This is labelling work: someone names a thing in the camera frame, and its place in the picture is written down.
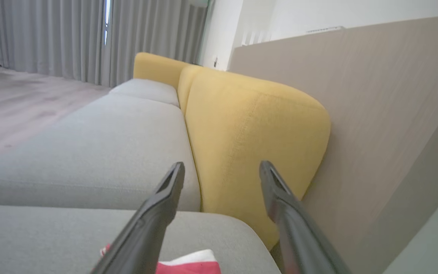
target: floor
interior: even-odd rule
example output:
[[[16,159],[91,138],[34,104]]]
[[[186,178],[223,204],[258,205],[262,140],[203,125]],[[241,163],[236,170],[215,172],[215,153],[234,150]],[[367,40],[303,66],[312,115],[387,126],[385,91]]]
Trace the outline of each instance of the floor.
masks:
[[[109,90],[0,68],[0,155]]]

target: curtain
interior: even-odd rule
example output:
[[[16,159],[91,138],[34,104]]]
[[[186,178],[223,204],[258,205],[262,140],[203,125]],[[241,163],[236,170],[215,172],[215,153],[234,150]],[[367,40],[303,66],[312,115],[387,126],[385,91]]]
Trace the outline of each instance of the curtain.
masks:
[[[114,87],[131,79],[138,52],[196,62],[206,11],[189,0],[113,0],[102,84]]]
[[[101,83],[104,0],[0,0],[2,66]]]

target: yellow sofa backrest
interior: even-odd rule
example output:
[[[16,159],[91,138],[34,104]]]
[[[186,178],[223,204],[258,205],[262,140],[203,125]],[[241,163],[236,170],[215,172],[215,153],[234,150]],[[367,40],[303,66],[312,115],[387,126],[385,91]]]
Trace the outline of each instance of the yellow sofa backrest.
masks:
[[[329,115],[286,85],[200,67],[184,71],[192,75],[180,81],[191,82],[184,112],[202,210],[242,220],[271,249],[278,234],[263,204],[259,163],[271,161],[301,199],[327,147]]]

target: sofa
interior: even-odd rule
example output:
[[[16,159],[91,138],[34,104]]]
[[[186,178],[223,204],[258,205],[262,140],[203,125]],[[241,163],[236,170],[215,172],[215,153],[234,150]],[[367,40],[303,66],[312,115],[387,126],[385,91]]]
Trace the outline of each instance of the sofa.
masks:
[[[223,273],[278,272],[259,163],[300,199],[324,107],[266,80],[139,53],[133,79],[0,158],[0,272],[88,272],[172,163],[186,167],[161,260],[212,249]]]

